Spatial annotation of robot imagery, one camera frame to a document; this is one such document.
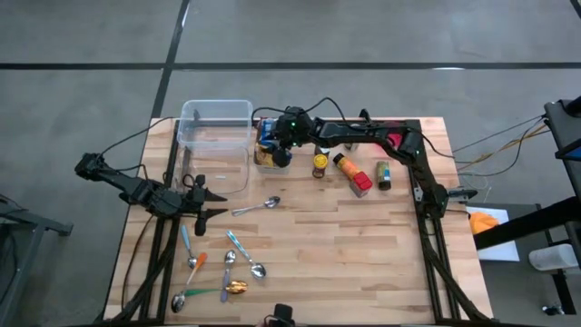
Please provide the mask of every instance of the concrete floor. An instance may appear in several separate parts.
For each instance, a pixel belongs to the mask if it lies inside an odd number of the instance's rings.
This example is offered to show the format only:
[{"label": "concrete floor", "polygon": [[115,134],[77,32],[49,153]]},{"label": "concrete floor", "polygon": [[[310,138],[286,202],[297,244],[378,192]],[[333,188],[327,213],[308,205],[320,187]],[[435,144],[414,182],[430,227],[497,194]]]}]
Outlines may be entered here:
[{"label": "concrete floor", "polygon": [[[180,4],[1,0],[0,62],[162,63]],[[567,0],[198,0],[176,62],[563,62],[578,60],[579,31],[581,19]],[[103,308],[127,206],[110,186],[86,182],[73,169],[84,152],[147,125],[160,76],[0,71],[0,193],[74,223],[69,238],[44,239],[15,325],[89,323]],[[328,95],[346,115],[365,107],[376,116],[444,116],[458,148],[542,114],[546,102],[579,96],[580,76],[578,70],[173,72],[162,116],[179,115],[190,99],[285,107]],[[318,110],[336,115],[330,106]],[[458,158],[495,150],[522,130]],[[135,138],[108,153],[107,161],[137,164],[142,146],[143,137]],[[527,141],[515,168],[489,179],[487,202],[547,205],[570,196],[555,150],[550,134]],[[506,151],[476,169],[496,171],[514,155]],[[498,307],[504,300],[495,293],[491,301]],[[523,302],[514,312],[537,310]],[[500,313],[497,318],[518,322],[517,315]]]}]

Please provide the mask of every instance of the orange object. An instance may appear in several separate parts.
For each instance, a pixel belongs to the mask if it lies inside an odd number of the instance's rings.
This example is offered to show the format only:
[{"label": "orange object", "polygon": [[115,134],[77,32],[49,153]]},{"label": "orange object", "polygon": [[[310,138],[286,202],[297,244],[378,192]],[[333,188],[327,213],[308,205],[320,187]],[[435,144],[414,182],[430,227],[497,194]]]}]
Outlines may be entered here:
[{"label": "orange object", "polygon": [[361,170],[357,168],[357,166],[343,154],[337,154],[333,159],[333,162],[351,180],[353,180],[353,177],[355,177],[357,173],[361,172]]},{"label": "orange object", "polygon": [[188,278],[188,282],[186,282],[186,284],[185,284],[186,286],[188,286],[190,284],[193,276],[196,274],[198,269],[200,269],[200,267],[202,267],[203,263],[206,262],[206,259],[208,259],[208,254],[207,253],[200,253],[200,255],[198,256],[198,261],[196,262],[196,266],[193,267],[192,273],[190,274],[190,277]]},{"label": "orange object", "polygon": [[333,162],[341,169],[341,171],[349,177],[351,183],[349,187],[358,197],[363,197],[373,183],[370,178],[363,173],[357,166],[343,154],[337,154],[333,158]]},{"label": "orange object", "polygon": [[497,218],[486,213],[471,213],[470,214],[470,229],[473,234],[482,233],[492,227],[498,226],[500,223]]}]

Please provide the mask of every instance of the bottle cap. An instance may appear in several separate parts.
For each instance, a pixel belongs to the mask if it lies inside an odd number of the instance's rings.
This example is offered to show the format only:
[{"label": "bottle cap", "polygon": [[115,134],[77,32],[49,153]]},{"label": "bottle cap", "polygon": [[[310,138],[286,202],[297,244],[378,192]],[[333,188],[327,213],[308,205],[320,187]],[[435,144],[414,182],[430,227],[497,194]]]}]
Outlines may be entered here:
[{"label": "bottle cap", "polygon": [[325,167],[327,167],[327,163],[328,163],[327,156],[325,154],[317,154],[317,155],[315,155],[313,162],[315,163],[315,167],[325,168]]},{"label": "bottle cap", "polygon": [[335,157],[333,158],[333,162],[334,162],[335,164],[338,164],[338,163],[339,163],[339,160],[343,159],[343,157],[345,157],[345,155],[343,155],[343,154],[337,154],[337,155],[335,155]]}]

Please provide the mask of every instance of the yellow cable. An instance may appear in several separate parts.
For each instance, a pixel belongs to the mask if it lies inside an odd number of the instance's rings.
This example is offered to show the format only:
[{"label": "yellow cable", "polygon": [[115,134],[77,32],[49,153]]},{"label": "yellow cable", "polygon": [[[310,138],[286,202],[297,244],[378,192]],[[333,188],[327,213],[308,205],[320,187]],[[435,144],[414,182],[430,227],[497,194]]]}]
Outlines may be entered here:
[{"label": "yellow cable", "polygon": [[526,139],[529,139],[531,137],[535,137],[539,134],[541,134],[541,130],[543,130],[544,128],[546,128],[547,126],[545,124],[539,126],[536,130],[534,130],[533,132],[525,135],[525,137],[519,138],[517,140],[512,140],[510,142],[508,142],[507,144],[505,144],[503,147],[501,147],[500,149],[498,149],[497,151],[493,152],[493,153],[488,153],[488,154],[482,154],[480,155],[480,157],[478,157],[478,159],[466,164],[465,166],[462,166],[460,168],[458,168],[458,170],[463,170],[468,168],[469,166],[473,165],[473,164],[479,164],[482,163],[483,161],[487,160],[488,158],[490,158],[491,156],[493,156],[494,154],[497,154],[499,152],[505,151],[506,149],[510,148],[513,145],[516,144],[520,144],[521,142],[524,142]]}]

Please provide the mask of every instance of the gold object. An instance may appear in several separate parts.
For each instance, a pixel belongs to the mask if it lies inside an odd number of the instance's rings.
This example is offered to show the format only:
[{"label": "gold object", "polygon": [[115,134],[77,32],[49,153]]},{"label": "gold object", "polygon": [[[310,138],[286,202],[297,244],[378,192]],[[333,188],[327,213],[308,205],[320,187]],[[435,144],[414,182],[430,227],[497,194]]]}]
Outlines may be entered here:
[{"label": "gold object", "polygon": [[313,158],[313,163],[315,164],[312,175],[315,178],[323,178],[325,176],[325,168],[327,168],[328,159],[325,154],[317,154]]},{"label": "gold object", "polygon": [[248,284],[243,281],[231,281],[228,286],[226,286],[226,292],[230,294],[240,294],[248,290]]}]

